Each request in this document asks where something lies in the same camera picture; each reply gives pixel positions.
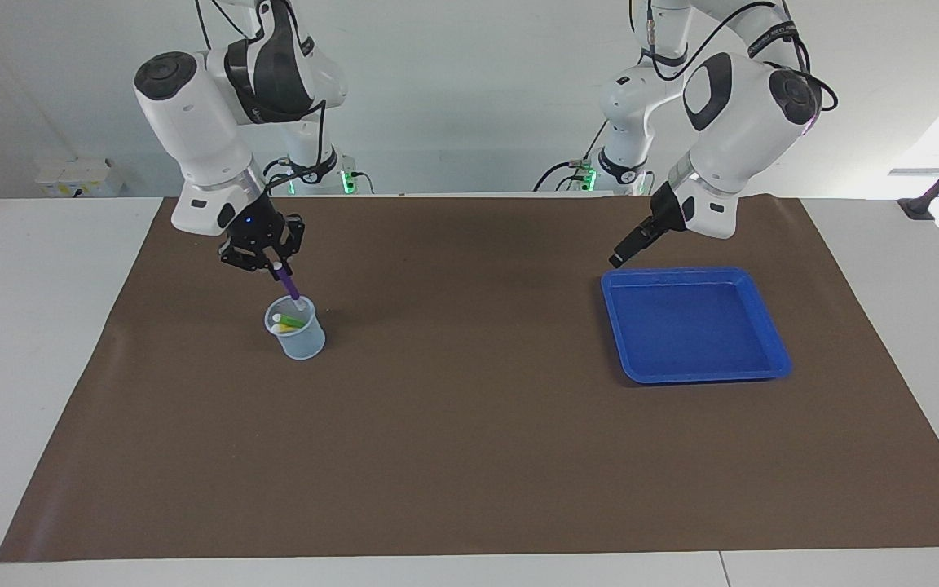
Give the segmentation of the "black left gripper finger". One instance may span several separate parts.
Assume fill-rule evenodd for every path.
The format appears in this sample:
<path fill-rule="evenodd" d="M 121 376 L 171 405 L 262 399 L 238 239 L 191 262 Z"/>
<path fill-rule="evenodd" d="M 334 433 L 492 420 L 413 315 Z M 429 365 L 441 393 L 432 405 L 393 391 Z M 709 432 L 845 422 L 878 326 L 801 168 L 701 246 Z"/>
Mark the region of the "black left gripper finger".
<path fill-rule="evenodd" d="M 660 226 L 655 220 L 644 220 L 614 247 L 608 263 L 613 268 L 622 267 L 642 250 L 652 246 L 664 234 L 666 234 L 666 227 Z"/>

